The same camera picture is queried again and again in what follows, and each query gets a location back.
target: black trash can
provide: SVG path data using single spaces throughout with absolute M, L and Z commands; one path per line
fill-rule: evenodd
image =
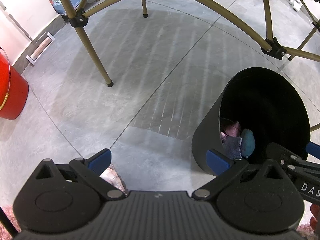
M 262 164 L 270 142 L 307 159 L 307 111 L 294 87 L 272 70 L 252 67 L 237 73 L 197 127 L 192 138 L 193 157 L 205 172 L 213 175 L 216 174 L 207 164 L 206 155 L 209 149 L 225 154 L 220 139 L 220 122 L 224 120 L 238 121 L 242 129 L 253 132 L 255 149 L 249 163 Z

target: pink fabric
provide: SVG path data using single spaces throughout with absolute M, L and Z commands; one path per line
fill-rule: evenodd
M 240 131 L 241 131 L 241 127 L 239 122 L 235 122 L 231 125 L 228 125 L 225 129 L 224 132 L 229 135 L 229 136 L 233 136 L 233 137 L 239 137 L 240 136 Z
M 4 213 L 7 215 L 11 223 L 14 225 L 14 227 L 18 230 L 18 232 L 21 232 L 21 229 L 18 225 L 18 222 L 16 220 L 16 217 L 13 214 L 12 207 L 10 206 L 5 206 L 2 208 Z M 0 240 L 10 240 L 12 237 L 10 234 L 7 232 L 7 230 L 4 228 L 4 226 L 0 223 Z
M 228 135 L 226 135 L 224 132 L 220 132 L 220 139 L 221 139 L 222 143 L 225 142 L 227 136 L 228 136 Z
M 318 236 L 313 232 L 312 227 L 309 224 L 299 225 L 297 228 L 297 232 L 302 237 L 306 238 L 307 240 L 318 240 Z
M 125 188 L 122 185 L 121 179 L 118 177 L 118 174 L 112 168 L 107 168 L 101 175 L 106 182 L 110 183 L 111 185 L 115 186 L 117 189 L 125 192 Z

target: black plastic joint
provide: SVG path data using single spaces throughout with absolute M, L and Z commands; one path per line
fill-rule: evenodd
M 84 27 L 88 24 L 89 18 L 83 16 L 84 9 L 80 8 L 74 18 L 69 19 L 70 25 L 74 28 Z
M 312 22 L 312 24 L 317 28 L 318 31 L 320 31 L 320 24 Z
M 266 42 L 271 45 L 271 51 L 266 51 L 263 47 L 261 47 L 261 50 L 264 54 L 267 54 L 271 57 L 274 57 L 276 59 L 282 60 L 283 56 L 287 52 L 286 49 L 284 49 L 279 42 L 277 41 L 276 37 L 273 37 L 273 40 L 266 39 Z

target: gray floor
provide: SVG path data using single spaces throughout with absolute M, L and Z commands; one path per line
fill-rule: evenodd
M 215 0 L 265 36 L 262 0 Z M 230 78 L 263 66 L 300 94 L 310 124 L 320 122 L 320 63 L 275 60 L 237 27 L 193 0 L 124 0 L 90 17 L 85 27 L 115 83 L 108 88 L 66 25 L 23 76 L 27 104 L 14 121 L 0 120 L 0 204 L 13 202 L 43 158 L 66 163 L 103 148 L 129 190 L 187 190 L 213 176 L 191 153 L 191 138 Z M 297 47 L 311 30 L 287 0 L 271 0 L 274 34 Z M 317 33 L 305 47 L 320 53 Z M 311 134 L 319 143 L 320 132 Z

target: metal tube frame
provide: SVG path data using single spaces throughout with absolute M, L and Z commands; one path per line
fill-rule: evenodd
M 87 0 L 82 0 L 80 5 L 85 5 Z M 101 2 L 100 4 L 94 6 L 93 8 L 89 9 L 82 15 L 86 18 L 92 16 L 93 14 L 101 11 L 104 8 L 107 8 L 108 6 L 115 4 L 121 0 L 105 0 Z M 265 39 L 263 39 L 258 33 L 256 33 L 249 25 L 247 25 L 244 21 L 239 19 L 236 15 L 231 13 L 229 10 L 224 8 L 223 6 L 219 5 L 213 0 L 195 0 L 199 3 L 202 3 L 203 5 L 207 6 L 208 8 L 212 9 L 213 11 L 220 14 L 222 17 L 226 18 L 230 22 L 232 22 L 234 25 L 236 25 L 238 28 L 240 28 L 242 31 L 244 31 L 246 34 L 248 34 L 253 40 L 255 40 L 263 49 L 265 49 L 267 52 L 271 51 L 271 45 L 266 42 Z M 271 20 L 271 12 L 270 12 L 270 6 L 268 0 L 264 1 L 264 8 L 265 8 L 265 17 L 266 17 L 266 29 L 267 29 L 267 37 L 268 39 L 272 39 L 272 20 Z M 73 19 L 76 16 L 76 11 L 74 10 L 73 6 L 71 5 L 70 0 L 61 0 L 62 5 L 64 6 L 67 15 L 70 19 Z M 142 8 L 143 8 L 143 14 L 147 14 L 147 6 L 146 6 L 146 0 L 142 0 Z M 96 52 L 94 51 L 94 48 L 92 44 L 89 41 L 88 36 L 86 35 L 83 28 L 76 28 L 76 31 L 83 42 L 84 46 L 86 47 L 87 51 L 89 52 L 90 56 L 92 57 L 92 60 L 95 62 L 97 68 L 101 72 L 102 76 L 105 78 L 107 84 L 111 84 L 111 80 L 105 71 L 101 61 L 99 60 Z M 305 39 L 303 43 L 306 43 L 310 37 L 312 36 L 312 33 L 314 30 L 311 31 L 311 33 L 308 35 L 308 37 Z M 292 56 L 299 56 L 315 61 L 320 62 L 320 56 L 309 53 L 306 51 L 300 50 L 300 47 L 298 49 L 283 47 L 287 49 L 287 53 Z
M 147 2 L 146 2 L 146 0 L 141 0 L 141 1 L 142 1 L 143 17 L 147 18 L 148 17 Z
M 318 130 L 318 129 L 320 129 L 320 123 L 318 123 L 318 124 L 316 124 L 314 126 L 311 126 L 310 127 L 310 132 L 313 132 L 313 131 Z
M 304 41 L 300 44 L 300 46 L 298 47 L 298 49 L 302 49 L 307 42 L 311 39 L 311 37 L 316 33 L 317 28 L 313 27 L 313 29 L 311 30 L 311 32 L 308 34 L 308 36 L 304 39 Z M 291 61 L 293 58 L 295 57 L 295 55 L 291 55 L 288 60 Z
M 272 19 L 271 19 L 271 10 L 269 5 L 269 0 L 263 0 L 263 7 L 264 7 L 264 16 L 266 19 L 266 37 L 269 40 L 273 39 L 272 33 Z
M 69 19 L 73 19 L 76 16 L 76 10 L 73 8 L 70 0 L 60 0 L 61 4 L 63 5 L 64 9 L 66 10 L 66 13 L 68 15 Z M 113 82 L 110 79 L 108 73 L 106 72 L 105 68 L 103 67 L 103 64 L 101 63 L 96 51 L 94 50 L 94 47 L 92 46 L 89 37 L 87 33 L 85 32 L 84 28 L 75 28 L 76 32 L 82 41 L 84 47 L 87 49 L 91 59 L 95 63 L 96 67 L 100 71 L 101 75 L 103 76 L 104 80 L 106 81 L 108 87 L 113 86 Z

